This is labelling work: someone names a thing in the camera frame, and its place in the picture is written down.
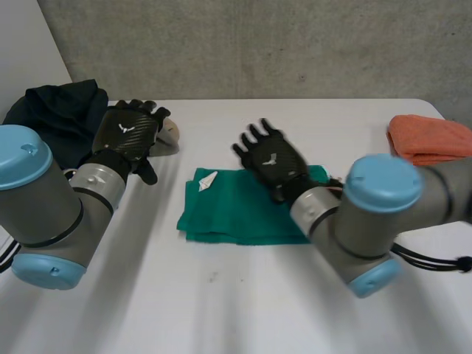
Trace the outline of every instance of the green towel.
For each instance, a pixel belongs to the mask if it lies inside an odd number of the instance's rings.
[[[218,171],[212,185],[198,191],[202,178]],[[310,166],[316,181],[329,177],[322,166]],[[177,229],[187,240],[238,245],[308,243],[292,221],[286,205],[275,204],[267,189],[245,170],[198,168],[185,186],[185,210]]]

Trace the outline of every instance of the white tabletop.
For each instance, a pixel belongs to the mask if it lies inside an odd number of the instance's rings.
[[[396,114],[438,117],[421,100],[160,102],[181,152],[154,158],[155,186],[130,178],[87,274],[71,291],[0,277],[0,353],[469,353],[472,276],[405,265],[393,285],[356,299],[313,246],[187,243],[176,230],[197,167],[239,168],[230,146],[267,117],[310,164],[335,176],[389,152]],[[436,257],[472,254],[463,223],[410,232]]]

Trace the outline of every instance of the white wall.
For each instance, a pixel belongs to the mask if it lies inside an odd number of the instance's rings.
[[[71,78],[36,0],[0,1],[0,122],[30,87]]]

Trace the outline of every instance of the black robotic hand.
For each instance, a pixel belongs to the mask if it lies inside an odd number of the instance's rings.
[[[164,119],[170,116],[164,107],[152,114],[155,107],[153,101],[140,100],[130,103],[121,100],[109,107],[95,136],[94,155],[102,153],[115,159],[114,155],[119,154],[128,165],[128,172],[138,174],[146,184],[155,184],[157,176],[148,161],[149,150],[163,128]]]
[[[261,133],[253,124],[249,131],[256,142],[249,141],[245,133],[241,142],[247,151],[238,144],[232,148],[241,158],[241,164],[270,191],[277,203],[289,204],[304,191],[318,184],[310,179],[308,166],[303,157],[285,140],[281,131],[270,126],[266,119],[261,120],[266,133]]]

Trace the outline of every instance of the gray wall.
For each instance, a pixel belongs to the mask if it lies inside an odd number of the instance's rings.
[[[414,97],[472,113],[470,0],[39,4],[72,79],[111,99]]]

